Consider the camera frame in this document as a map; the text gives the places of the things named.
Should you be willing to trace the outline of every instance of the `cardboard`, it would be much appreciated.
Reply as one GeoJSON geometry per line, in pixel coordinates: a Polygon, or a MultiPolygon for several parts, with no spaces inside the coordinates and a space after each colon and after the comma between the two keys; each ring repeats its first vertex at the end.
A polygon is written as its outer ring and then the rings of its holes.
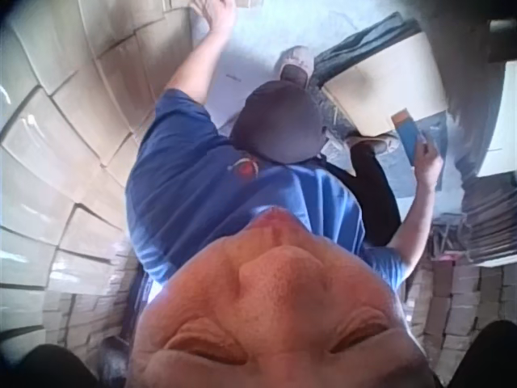
{"type": "Polygon", "coordinates": [[[323,92],[363,136],[393,131],[407,109],[415,121],[447,110],[442,79],[422,32],[332,78],[323,92]]]}

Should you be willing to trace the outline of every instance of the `shoe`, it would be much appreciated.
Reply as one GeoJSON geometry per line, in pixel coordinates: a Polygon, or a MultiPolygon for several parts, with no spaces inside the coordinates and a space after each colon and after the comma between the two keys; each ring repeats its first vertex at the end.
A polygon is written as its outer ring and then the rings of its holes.
{"type": "Polygon", "coordinates": [[[297,84],[306,89],[314,73],[314,55],[308,47],[296,46],[280,58],[280,80],[297,84]]]}
{"type": "Polygon", "coordinates": [[[363,137],[358,133],[353,133],[345,139],[345,142],[350,149],[358,144],[367,144],[376,156],[390,154],[401,144],[394,132],[388,132],[375,137],[363,137]]]}

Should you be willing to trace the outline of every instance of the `nose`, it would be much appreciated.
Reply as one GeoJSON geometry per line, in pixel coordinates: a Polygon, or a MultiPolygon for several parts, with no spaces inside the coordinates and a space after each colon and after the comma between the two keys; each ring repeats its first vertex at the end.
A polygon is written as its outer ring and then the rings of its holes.
{"type": "Polygon", "coordinates": [[[283,388],[316,388],[322,386],[310,353],[282,353],[267,355],[258,360],[265,386],[283,388]]]}
{"type": "Polygon", "coordinates": [[[239,269],[240,305],[257,349],[287,351],[322,335],[323,263],[298,247],[276,247],[239,269]]]}

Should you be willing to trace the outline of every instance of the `blue t-shirt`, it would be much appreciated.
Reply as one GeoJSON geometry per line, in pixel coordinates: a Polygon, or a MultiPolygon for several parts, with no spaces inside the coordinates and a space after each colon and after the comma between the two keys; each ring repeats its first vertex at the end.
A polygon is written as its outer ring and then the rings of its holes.
{"type": "Polygon", "coordinates": [[[236,150],[204,107],[181,91],[158,101],[126,197],[135,252],[159,283],[271,206],[358,255],[392,288],[402,281],[395,251],[365,245],[359,204],[338,179],[316,163],[279,166],[236,150]]]}

